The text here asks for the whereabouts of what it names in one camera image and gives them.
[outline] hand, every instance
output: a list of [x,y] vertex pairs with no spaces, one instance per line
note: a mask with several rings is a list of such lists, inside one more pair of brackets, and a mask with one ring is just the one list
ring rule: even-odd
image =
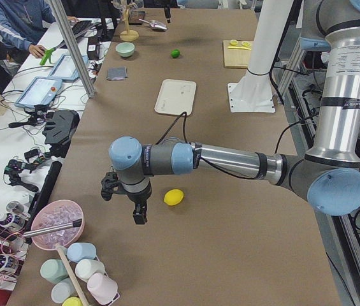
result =
[[36,59],[42,59],[45,52],[45,47],[41,45],[33,45],[30,44],[28,47],[28,51],[32,54]]
[[75,23],[77,23],[77,22],[80,21],[79,19],[77,19],[77,18],[74,17],[74,16],[67,16],[66,18],[68,19],[69,22],[75,22]]

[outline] green lime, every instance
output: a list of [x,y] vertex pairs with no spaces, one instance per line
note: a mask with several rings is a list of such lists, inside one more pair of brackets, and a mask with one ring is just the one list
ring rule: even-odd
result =
[[174,49],[173,51],[171,51],[171,57],[172,58],[177,58],[177,57],[179,57],[180,56],[180,51],[179,51],[179,49]]

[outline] white tray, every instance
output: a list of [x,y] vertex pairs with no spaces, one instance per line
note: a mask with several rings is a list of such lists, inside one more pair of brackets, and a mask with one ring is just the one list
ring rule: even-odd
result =
[[166,79],[162,81],[154,110],[166,115],[190,115],[194,104],[196,82]]

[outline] green bowl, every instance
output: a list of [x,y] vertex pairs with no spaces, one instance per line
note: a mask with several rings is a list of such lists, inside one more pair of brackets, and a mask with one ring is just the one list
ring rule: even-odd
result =
[[116,46],[116,52],[121,57],[129,57],[132,56],[134,53],[134,44],[132,43],[119,43]]

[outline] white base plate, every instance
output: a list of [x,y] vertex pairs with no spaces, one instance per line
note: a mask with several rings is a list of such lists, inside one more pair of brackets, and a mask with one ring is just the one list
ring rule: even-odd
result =
[[196,88],[196,82],[192,81],[170,79],[162,81],[154,110],[166,115],[180,115],[182,112],[190,115]]
[[231,92],[233,89],[238,85],[238,83],[228,83],[228,100],[229,100],[229,107],[231,109],[231,113],[274,113],[276,112],[275,106],[273,105],[273,100],[270,99],[265,101],[260,101],[260,107],[249,107],[246,101],[235,101],[235,99],[231,98]]

